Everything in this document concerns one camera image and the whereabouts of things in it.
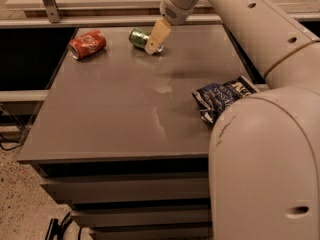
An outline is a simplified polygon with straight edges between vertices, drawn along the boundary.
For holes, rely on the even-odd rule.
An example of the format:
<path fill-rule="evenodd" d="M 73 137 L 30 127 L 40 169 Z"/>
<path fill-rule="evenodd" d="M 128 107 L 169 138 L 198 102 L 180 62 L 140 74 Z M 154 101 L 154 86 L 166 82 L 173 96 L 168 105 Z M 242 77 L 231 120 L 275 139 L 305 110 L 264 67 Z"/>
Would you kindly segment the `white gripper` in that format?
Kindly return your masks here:
<path fill-rule="evenodd" d="M 150 55 L 156 53 L 169 36 L 171 25 L 183 24 L 192 14 L 198 2 L 199 0 L 162 0 L 160 14 L 164 19 L 161 18 L 155 22 L 145 51 Z"/>

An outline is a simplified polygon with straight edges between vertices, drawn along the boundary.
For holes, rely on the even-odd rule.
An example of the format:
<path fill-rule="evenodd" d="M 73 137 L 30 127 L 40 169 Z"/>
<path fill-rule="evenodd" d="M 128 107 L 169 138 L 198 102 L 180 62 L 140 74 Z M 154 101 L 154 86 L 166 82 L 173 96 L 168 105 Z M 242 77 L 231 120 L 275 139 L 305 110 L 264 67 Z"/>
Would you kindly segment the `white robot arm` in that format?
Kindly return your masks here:
<path fill-rule="evenodd" d="M 183 23 L 198 1 L 162 0 L 162 23 Z M 214 240 L 320 240 L 319 39 L 269 0 L 208 2 L 268 86 L 214 125 Z"/>

